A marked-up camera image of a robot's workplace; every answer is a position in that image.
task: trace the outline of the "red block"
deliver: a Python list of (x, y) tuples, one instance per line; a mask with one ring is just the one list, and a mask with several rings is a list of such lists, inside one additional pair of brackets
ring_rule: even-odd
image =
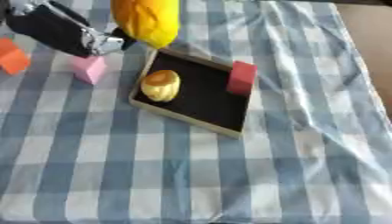
[(17, 74), (30, 65), (30, 59), (12, 40), (0, 38), (0, 67), (7, 74)]
[(257, 66), (235, 61), (227, 85), (227, 91), (235, 95), (249, 96), (255, 82)]

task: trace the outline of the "round bun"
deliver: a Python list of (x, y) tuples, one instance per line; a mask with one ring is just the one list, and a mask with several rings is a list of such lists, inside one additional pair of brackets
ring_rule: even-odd
[(142, 92), (154, 102), (169, 102), (179, 93), (179, 75), (172, 70), (149, 74), (142, 80)]

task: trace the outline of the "table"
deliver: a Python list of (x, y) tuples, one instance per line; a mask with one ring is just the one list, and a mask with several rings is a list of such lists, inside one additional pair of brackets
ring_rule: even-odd
[[(109, 1), (61, 1), (99, 30)], [(171, 48), (258, 65), (240, 140), (131, 107), (148, 48), (106, 57), (96, 86), (69, 56), (0, 74), (1, 223), (388, 223), (391, 126), (331, 3), (181, 1)]]

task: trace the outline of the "cube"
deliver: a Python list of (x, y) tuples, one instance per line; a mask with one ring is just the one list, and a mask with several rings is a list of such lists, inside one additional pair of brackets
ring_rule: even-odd
[(227, 85), (227, 91), (235, 95), (249, 96), (255, 81), (257, 66), (235, 61)]
[(8, 38), (0, 38), (0, 67), (10, 75), (24, 71), (30, 65), (27, 55)]
[(73, 56), (72, 65), (76, 78), (92, 85), (101, 79), (106, 69), (105, 59), (95, 56), (86, 59)]

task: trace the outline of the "tray rim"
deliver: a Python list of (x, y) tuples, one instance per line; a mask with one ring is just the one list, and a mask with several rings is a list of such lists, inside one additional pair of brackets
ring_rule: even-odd
[[(177, 58), (181, 58), (181, 59), (185, 59), (185, 60), (189, 60), (192, 62), (196, 62), (196, 63), (200, 63), (202, 65), (208, 66), (208, 67), (213, 67), (216, 69), (220, 69), (226, 72), (231, 72), (231, 70), (233, 69), (232, 66), (225, 64), (225, 63), (217, 63), (214, 61), (211, 61), (210, 59), (206, 59), (206, 58), (202, 58), (200, 56), (190, 56), (190, 55), (186, 55), (182, 52), (178, 52), (172, 49), (167, 49), (167, 48), (162, 48), (159, 50), (152, 50), (152, 52), (150, 53), (150, 55), (147, 56), (147, 62), (144, 66), (144, 69), (142, 70), (142, 72), (140, 73), (139, 77), (137, 78), (137, 81), (135, 83), (135, 86), (133, 87), (133, 89), (131, 90), (130, 94), (129, 94), (129, 102), (130, 104), (139, 107), (141, 109), (146, 109), (147, 111), (153, 112), (155, 114), (159, 114), (161, 116), (168, 116), (170, 118), (173, 119), (177, 119), (186, 123), (190, 123), (208, 130), (211, 130), (213, 132), (217, 132), (219, 134), (223, 134), (226, 136), (230, 136), (230, 137), (234, 137), (234, 138), (239, 138), (242, 135), (242, 131), (243, 131), (243, 126), (246, 120), (246, 116), (247, 114), (245, 114), (244, 120), (242, 122), (242, 130), (241, 131), (236, 131), (233, 129), (228, 129), (228, 128), (224, 128), (221, 127), (219, 125), (216, 124), (212, 124), (210, 122), (204, 122), (201, 120), (198, 120), (196, 118), (190, 117), (188, 115), (182, 115), (180, 113), (176, 113), (176, 112), (172, 112), (169, 109), (165, 109), (165, 108), (159, 108), (156, 106), (152, 106), (148, 103), (142, 102), (142, 101), (138, 101), (135, 100), (135, 96), (140, 88), (140, 83), (143, 79), (143, 77), (145, 75), (147, 75), (147, 73), (150, 71), (152, 64), (154, 63), (155, 58), (158, 56), (158, 53), (165, 53)], [(247, 103), (247, 108), (249, 107), (249, 100), (250, 100), (250, 96), (248, 97), (248, 103)]]

